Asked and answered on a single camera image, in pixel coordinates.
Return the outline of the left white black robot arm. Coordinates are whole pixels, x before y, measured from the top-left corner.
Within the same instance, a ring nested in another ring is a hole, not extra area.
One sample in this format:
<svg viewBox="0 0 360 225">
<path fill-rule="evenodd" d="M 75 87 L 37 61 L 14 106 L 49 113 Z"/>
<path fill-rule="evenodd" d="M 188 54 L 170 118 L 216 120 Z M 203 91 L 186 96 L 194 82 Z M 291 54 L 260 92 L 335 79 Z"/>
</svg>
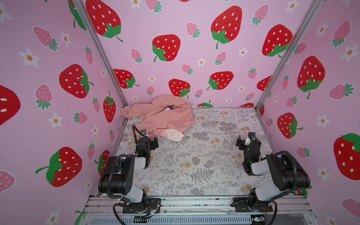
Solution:
<svg viewBox="0 0 360 225">
<path fill-rule="evenodd" d="M 147 194 L 133 184 L 135 170 L 148 168 L 151 151 L 158 148 L 157 138 L 144 136 L 136 140 L 134 155 L 122 154 L 110 157 L 98 183 L 98 192 L 110 199 L 119 198 L 125 204 L 144 211 L 148 207 Z"/>
</svg>

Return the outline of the pink hooded zip jacket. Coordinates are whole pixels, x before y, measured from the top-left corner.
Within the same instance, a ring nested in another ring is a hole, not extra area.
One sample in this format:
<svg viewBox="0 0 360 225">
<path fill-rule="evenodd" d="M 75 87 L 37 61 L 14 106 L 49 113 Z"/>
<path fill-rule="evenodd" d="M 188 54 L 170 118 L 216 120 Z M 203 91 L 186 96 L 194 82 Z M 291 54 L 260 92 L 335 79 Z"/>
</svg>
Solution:
<svg viewBox="0 0 360 225">
<path fill-rule="evenodd" d="M 181 97 L 161 95 L 151 103 L 138 103 L 121 108 L 125 118 L 139 117 L 142 122 L 136 128 L 146 130 L 150 138 L 164 137 L 170 141 L 180 142 L 184 132 L 196 123 L 192 104 Z"/>
</svg>

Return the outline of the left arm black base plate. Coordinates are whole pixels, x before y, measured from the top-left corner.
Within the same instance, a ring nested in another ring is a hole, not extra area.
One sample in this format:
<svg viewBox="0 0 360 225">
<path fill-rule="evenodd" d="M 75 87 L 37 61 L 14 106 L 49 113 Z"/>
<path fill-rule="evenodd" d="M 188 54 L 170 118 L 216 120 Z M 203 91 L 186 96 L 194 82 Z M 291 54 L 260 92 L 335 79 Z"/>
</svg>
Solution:
<svg viewBox="0 0 360 225">
<path fill-rule="evenodd" d="M 129 203 L 123 207 L 123 214 L 159 213 L 161 198 L 148 198 L 139 203 Z"/>
</svg>

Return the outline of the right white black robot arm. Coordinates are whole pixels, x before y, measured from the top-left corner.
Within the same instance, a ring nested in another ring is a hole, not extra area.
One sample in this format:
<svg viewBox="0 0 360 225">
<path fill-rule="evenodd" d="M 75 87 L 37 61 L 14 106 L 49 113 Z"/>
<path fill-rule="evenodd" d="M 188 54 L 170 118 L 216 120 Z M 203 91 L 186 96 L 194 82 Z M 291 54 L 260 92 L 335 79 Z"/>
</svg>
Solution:
<svg viewBox="0 0 360 225">
<path fill-rule="evenodd" d="M 271 175 L 265 184 L 250 190 L 248 197 L 236 197 L 231 206 L 237 212 L 272 212 L 272 203 L 297 190 L 310 187 L 310 178 L 294 156 L 288 151 L 268 154 L 260 158 L 261 141 L 254 132 L 243 140 L 237 138 L 236 146 L 244 153 L 242 163 L 249 176 Z"/>
</svg>

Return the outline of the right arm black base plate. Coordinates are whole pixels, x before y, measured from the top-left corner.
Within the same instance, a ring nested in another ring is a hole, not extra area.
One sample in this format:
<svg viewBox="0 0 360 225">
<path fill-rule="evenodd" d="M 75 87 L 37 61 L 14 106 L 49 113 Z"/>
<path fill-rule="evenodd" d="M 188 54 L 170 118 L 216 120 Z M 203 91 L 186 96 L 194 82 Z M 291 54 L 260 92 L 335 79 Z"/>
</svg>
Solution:
<svg viewBox="0 0 360 225">
<path fill-rule="evenodd" d="M 250 200 L 249 197 L 235 197 L 230 206 L 234 207 L 236 212 L 273 212 L 271 202 Z"/>
</svg>

